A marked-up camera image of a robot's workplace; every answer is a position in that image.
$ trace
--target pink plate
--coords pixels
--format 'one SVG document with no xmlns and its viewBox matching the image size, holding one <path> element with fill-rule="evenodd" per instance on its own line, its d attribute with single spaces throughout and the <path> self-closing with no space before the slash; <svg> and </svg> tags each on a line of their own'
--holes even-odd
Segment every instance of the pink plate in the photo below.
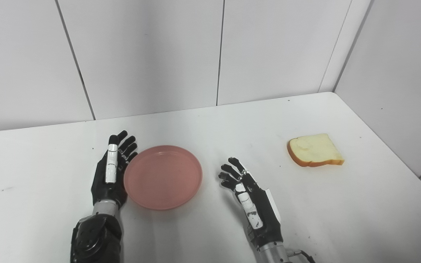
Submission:
<svg viewBox="0 0 421 263">
<path fill-rule="evenodd" d="M 126 168 L 124 188 L 139 205 L 167 210 L 189 201 L 199 189 L 202 168 L 189 151 L 160 145 L 138 154 Z"/>
</svg>

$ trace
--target white wall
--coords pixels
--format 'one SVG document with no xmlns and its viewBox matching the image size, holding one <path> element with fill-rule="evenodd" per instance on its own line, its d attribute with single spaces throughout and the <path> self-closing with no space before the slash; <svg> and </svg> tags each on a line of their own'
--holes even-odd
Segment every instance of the white wall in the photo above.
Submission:
<svg viewBox="0 0 421 263">
<path fill-rule="evenodd" d="M 60 10 L 92 110 L 114 118 L 332 90 L 368 2 L 60 0 Z M 0 0 L 0 129 L 92 119 L 55 3 Z"/>
<path fill-rule="evenodd" d="M 60 0 L 98 119 L 216 103 L 222 0 Z"/>
<path fill-rule="evenodd" d="M 52 0 L 0 0 L 0 130 L 92 120 Z"/>
<path fill-rule="evenodd" d="M 219 104 L 318 92 L 332 55 L 327 78 L 337 79 L 368 3 L 226 0 Z M 338 38 L 344 51 L 334 53 Z"/>
<path fill-rule="evenodd" d="M 374 1 L 335 91 L 421 176 L 421 1 Z"/>
</svg>

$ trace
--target bread slice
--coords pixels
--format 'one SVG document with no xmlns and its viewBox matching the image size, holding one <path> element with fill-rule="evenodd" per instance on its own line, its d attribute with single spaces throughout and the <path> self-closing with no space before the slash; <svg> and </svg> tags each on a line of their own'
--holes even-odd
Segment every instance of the bread slice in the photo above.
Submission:
<svg viewBox="0 0 421 263">
<path fill-rule="evenodd" d="M 292 159 L 303 167 L 344 163 L 344 158 L 326 133 L 292 139 L 287 143 L 287 149 Z"/>
</svg>

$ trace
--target bread crust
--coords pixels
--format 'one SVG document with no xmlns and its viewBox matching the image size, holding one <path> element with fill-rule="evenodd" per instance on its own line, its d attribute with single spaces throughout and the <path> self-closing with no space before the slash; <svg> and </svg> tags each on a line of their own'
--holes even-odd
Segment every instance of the bread crust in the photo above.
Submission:
<svg viewBox="0 0 421 263">
<path fill-rule="evenodd" d="M 326 164 L 333 164 L 333 165 L 343 165 L 344 160 L 326 160 L 322 162 L 315 162 L 315 161 L 303 161 L 297 157 L 297 155 L 292 151 L 292 148 L 290 147 L 291 140 L 287 143 L 287 150 L 289 151 L 290 157 L 294 160 L 295 163 L 297 163 L 301 167 L 317 167 L 322 166 Z"/>
</svg>

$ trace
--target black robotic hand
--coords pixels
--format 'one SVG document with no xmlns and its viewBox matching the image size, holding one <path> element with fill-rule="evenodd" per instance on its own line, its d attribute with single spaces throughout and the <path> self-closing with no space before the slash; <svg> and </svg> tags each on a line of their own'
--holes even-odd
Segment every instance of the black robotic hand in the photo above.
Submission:
<svg viewBox="0 0 421 263">
<path fill-rule="evenodd" d="M 232 190 L 244 208 L 251 243 L 257 249 L 268 243 L 282 243 L 279 215 L 270 191 L 262 190 L 238 159 L 230 157 L 228 162 L 238 171 L 224 164 L 219 178 L 221 185 Z"/>
<path fill-rule="evenodd" d="M 308 262 L 315 263 L 314 258 L 303 250 L 288 252 L 280 229 L 280 215 L 269 189 L 262 190 L 251 174 L 241 165 L 238 159 L 230 157 L 228 162 L 234 165 L 221 166 L 219 178 L 222 186 L 235 193 L 242 205 L 249 222 L 248 237 L 259 251 L 264 263 L 289 263 L 289 257 L 303 255 Z"/>
<path fill-rule="evenodd" d="M 119 145 L 128 135 L 128 132 L 123 130 L 118 135 L 110 136 L 109 145 L 112 143 Z M 128 166 L 129 162 L 137 155 L 135 150 L 137 149 L 136 138 L 130 136 L 124 140 L 123 144 L 118 147 L 117 157 L 117 178 L 115 183 L 107 183 L 105 181 L 106 167 L 107 167 L 107 154 L 105 152 L 102 159 L 97 163 L 97 169 L 95 170 L 94 182 L 92 183 L 92 201 L 94 205 L 100 200 L 113 200 L 117 203 L 118 209 L 126 202 L 127 193 L 124 189 L 124 171 Z"/>
<path fill-rule="evenodd" d="M 136 138 L 123 130 L 111 135 L 107 152 L 97 163 L 92 199 L 94 212 L 82 218 L 72 231 L 71 263 L 120 263 L 122 230 L 115 214 L 124 205 L 124 171 L 137 155 Z"/>
</svg>

